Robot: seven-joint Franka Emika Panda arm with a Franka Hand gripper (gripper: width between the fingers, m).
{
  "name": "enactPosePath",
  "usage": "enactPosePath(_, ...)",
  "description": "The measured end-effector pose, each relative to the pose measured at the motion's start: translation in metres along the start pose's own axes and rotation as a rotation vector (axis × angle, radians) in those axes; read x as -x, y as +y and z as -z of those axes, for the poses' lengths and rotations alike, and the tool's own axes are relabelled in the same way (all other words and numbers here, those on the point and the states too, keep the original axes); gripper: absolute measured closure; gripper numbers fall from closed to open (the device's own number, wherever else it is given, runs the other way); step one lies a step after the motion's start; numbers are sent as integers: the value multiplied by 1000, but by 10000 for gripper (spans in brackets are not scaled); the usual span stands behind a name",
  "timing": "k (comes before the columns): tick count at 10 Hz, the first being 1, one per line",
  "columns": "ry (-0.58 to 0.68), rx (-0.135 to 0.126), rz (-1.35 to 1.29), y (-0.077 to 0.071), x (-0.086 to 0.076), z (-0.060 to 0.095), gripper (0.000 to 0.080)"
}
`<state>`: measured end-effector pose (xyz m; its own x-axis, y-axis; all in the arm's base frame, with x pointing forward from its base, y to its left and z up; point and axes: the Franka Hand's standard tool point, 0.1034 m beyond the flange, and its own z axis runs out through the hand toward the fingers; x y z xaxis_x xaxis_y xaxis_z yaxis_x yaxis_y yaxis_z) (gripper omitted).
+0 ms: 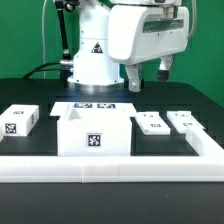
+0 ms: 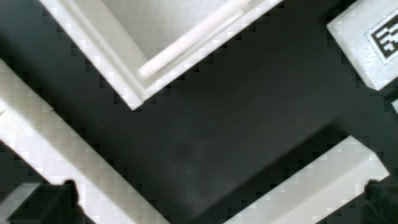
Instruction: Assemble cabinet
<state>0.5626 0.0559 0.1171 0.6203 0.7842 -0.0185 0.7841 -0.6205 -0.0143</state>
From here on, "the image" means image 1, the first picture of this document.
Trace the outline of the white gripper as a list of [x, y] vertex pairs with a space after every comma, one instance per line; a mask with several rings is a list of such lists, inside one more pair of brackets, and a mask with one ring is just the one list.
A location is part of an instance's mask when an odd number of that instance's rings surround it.
[[189, 11], [178, 7], [115, 5], [109, 14], [108, 53], [113, 61], [124, 64], [131, 92], [141, 90], [141, 65], [161, 58], [157, 78], [169, 79], [174, 62], [172, 54], [187, 47]]

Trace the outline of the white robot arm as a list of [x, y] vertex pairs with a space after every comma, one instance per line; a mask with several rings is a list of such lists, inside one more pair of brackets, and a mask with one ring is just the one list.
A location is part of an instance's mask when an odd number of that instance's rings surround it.
[[127, 85], [142, 88], [141, 64], [158, 59], [165, 82], [177, 53], [186, 49], [197, 22], [196, 0], [82, 0], [79, 50], [72, 60], [71, 88], [104, 92]]

